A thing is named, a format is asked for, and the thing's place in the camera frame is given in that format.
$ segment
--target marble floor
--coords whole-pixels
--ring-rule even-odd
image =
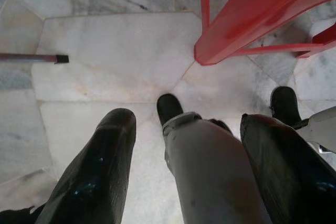
[[[211,1],[212,17],[226,1]],[[335,21],[331,1],[254,46],[304,42]],[[224,120],[238,138],[243,113],[270,115],[277,86],[295,89],[302,118],[336,105],[335,49],[201,67],[200,35],[200,0],[0,0],[1,52],[70,56],[67,65],[0,64],[0,211],[42,204],[102,117],[123,107],[137,118],[123,224],[183,223],[155,111],[161,94]]]

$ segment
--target red plastic chair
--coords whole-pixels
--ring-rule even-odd
[[[300,52],[298,58],[336,46],[336,24],[309,44],[244,48],[304,11],[330,0],[229,0],[210,23],[209,0],[201,0],[203,33],[195,45],[195,59],[213,65],[228,57],[279,51]]]

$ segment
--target red chair leg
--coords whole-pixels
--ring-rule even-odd
[[[202,65],[212,65],[240,55],[238,51],[251,42],[329,0],[229,0],[211,24],[207,23],[209,0],[201,1],[205,16],[203,34],[195,45],[195,59]]]

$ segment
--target black shoe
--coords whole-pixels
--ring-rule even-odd
[[[271,95],[272,116],[282,123],[295,126],[301,122],[298,99],[290,87],[277,87]]]
[[[179,100],[172,94],[160,96],[156,103],[156,109],[162,126],[171,118],[183,114]]]

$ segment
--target black boot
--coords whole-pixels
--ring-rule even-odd
[[[160,96],[156,103],[161,125],[164,125],[171,118],[183,114],[182,106],[179,100],[172,94]]]
[[[298,99],[290,87],[277,87],[271,95],[272,116],[291,127],[300,124]]]

